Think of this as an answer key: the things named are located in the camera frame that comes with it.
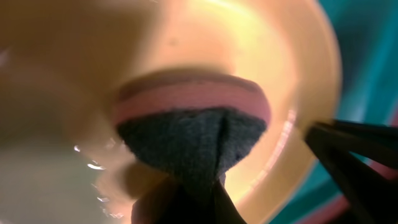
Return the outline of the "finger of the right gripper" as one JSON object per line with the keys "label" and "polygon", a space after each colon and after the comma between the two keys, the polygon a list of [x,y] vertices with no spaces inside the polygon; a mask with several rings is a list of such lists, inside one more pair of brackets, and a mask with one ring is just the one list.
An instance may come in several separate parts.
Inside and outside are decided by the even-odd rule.
{"label": "finger of the right gripper", "polygon": [[348,199],[358,223],[397,223],[397,181],[356,158],[397,169],[397,128],[338,120],[315,123],[305,142]]}

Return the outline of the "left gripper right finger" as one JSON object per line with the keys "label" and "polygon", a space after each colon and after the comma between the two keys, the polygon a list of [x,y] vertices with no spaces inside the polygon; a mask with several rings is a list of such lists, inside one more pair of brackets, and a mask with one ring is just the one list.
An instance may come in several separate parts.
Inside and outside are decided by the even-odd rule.
{"label": "left gripper right finger", "polygon": [[214,184],[212,194],[216,224],[246,224],[230,199],[222,181],[218,180]]}

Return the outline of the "green and orange sponge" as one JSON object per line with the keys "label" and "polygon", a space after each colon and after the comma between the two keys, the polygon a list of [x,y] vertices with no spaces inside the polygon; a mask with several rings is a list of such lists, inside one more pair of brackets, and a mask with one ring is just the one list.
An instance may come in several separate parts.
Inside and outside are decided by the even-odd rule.
{"label": "green and orange sponge", "polygon": [[251,152],[270,118],[257,83],[197,69],[133,80],[114,106],[117,132],[132,153],[174,176],[200,201]]}

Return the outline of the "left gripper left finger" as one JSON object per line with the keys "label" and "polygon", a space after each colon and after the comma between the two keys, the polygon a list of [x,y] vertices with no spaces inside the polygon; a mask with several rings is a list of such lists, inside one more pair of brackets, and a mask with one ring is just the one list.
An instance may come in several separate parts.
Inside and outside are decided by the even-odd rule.
{"label": "left gripper left finger", "polygon": [[132,206],[132,224],[181,224],[184,188],[171,178],[163,180]]}

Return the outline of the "yellow plate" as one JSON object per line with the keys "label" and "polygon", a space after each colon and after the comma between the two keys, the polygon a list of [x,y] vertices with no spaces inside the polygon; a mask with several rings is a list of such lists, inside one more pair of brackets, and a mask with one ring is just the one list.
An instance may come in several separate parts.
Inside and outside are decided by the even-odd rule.
{"label": "yellow plate", "polygon": [[271,109],[223,184],[264,223],[306,178],[309,126],[332,119],[340,55],[317,1],[2,1],[1,222],[131,223],[170,178],[120,138],[121,88],[166,70],[257,83]]}

